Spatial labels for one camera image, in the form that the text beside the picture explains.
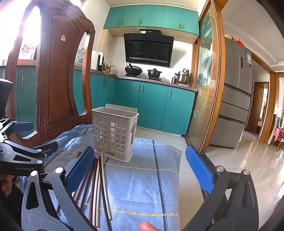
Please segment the person's left hand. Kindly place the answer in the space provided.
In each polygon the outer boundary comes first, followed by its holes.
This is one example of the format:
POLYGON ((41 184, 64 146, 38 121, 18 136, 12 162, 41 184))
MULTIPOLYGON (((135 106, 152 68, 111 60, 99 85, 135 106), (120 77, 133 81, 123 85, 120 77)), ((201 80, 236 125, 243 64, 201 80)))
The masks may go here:
POLYGON ((8 196, 12 191, 13 178, 13 175, 2 175, 1 189, 3 190, 6 196, 8 196))

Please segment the person's right hand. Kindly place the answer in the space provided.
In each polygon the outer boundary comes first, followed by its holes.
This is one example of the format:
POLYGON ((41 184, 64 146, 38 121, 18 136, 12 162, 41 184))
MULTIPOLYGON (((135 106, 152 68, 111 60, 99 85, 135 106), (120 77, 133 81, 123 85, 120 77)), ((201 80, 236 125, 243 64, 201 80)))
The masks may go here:
POLYGON ((139 225, 139 231, 161 231, 154 227, 152 224, 144 221, 139 225))

